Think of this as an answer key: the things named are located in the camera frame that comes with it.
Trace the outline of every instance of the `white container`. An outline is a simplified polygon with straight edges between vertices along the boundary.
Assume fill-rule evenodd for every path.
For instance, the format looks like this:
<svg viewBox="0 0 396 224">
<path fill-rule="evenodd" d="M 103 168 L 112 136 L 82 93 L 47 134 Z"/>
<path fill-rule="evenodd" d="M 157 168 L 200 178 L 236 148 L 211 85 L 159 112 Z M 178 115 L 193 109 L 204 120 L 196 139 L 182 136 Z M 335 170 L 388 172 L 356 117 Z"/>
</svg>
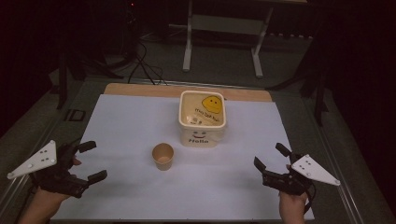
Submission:
<svg viewBox="0 0 396 224">
<path fill-rule="evenodd" d="M 211 91 L 183 91 L 178 122 L 185 147 L 215 147 L 224 135 L 224 97 Z"/>
</svg>

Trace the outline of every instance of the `person's right hand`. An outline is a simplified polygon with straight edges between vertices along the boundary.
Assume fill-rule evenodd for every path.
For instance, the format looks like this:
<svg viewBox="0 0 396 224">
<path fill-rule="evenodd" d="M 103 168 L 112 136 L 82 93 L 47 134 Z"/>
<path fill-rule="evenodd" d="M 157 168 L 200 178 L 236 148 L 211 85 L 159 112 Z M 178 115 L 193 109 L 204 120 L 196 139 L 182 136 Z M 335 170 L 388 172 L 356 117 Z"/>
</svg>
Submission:
<svg viewBox="0 0 396 224">
<path fill-rule="evenodd" d="M 285 224 L 305 223 L 304 209 L 308 198 L 306 193 L 299 196 L 280 191 L 279 198 L 279 214 Z"/>
</svg>

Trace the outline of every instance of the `yellow cartoon character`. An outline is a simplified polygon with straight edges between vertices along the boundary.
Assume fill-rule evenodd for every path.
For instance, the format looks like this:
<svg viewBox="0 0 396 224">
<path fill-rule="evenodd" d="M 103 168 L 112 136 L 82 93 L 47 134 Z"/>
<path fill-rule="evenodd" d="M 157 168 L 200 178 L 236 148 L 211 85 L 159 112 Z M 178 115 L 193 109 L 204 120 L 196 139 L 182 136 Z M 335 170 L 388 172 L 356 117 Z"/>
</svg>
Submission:
<svg viewBox="0 0 396 224">
<path fill-rule="evenodd" d="M 202 105 L 207 111 L 218 114 L 222 109 L 222 101 L 219 97 L 211 95 L 202 101 Z"/>
</svg>

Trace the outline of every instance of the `cup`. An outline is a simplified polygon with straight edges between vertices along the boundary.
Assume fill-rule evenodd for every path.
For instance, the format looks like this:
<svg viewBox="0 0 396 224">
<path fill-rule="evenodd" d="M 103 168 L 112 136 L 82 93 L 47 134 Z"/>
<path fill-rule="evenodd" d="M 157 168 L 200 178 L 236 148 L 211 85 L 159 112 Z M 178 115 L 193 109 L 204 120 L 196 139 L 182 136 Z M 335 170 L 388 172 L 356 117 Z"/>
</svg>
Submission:
<svg viewBox="0 0 396 224">
<path fill-rule="evenodd" d="M 157 168 L 161 171 L 166 171 L 171 168 L 173 156 L 174 150 L 169 144 L 160 143 L 152 149 L 152 158 Z"/>
</svg>

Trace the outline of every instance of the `hand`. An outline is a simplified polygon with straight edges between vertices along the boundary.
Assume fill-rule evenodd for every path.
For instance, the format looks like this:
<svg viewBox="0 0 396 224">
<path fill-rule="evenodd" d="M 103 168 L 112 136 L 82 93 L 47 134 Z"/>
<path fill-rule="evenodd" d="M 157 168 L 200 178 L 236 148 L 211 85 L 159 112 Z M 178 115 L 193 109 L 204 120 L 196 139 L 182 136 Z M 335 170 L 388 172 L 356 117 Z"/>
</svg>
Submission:
<svg viewBox="0 0 396 224">
<path fill-rule="evenodd" d="M 308 198 L 306 193 L 302 195 L 290 195 L 283 191 L 279 192 L 279 213 L 285 224 L 303 224 L 305 202 Z"/>
<path fill-rule="evenodd" d="M 81 161 L 77 160 L 76 157 L 73 158 L 74 165 L 80 165 Z M 38 187 L 35 197 L 29 204 L 25 214 L 19 220 L 19 224 L 45 224 L 47 221 L 53 217 L 59 210 L 61 203 L 68 199 L 70 196 L 54 193 L 43 190 Z"/>
</svg>

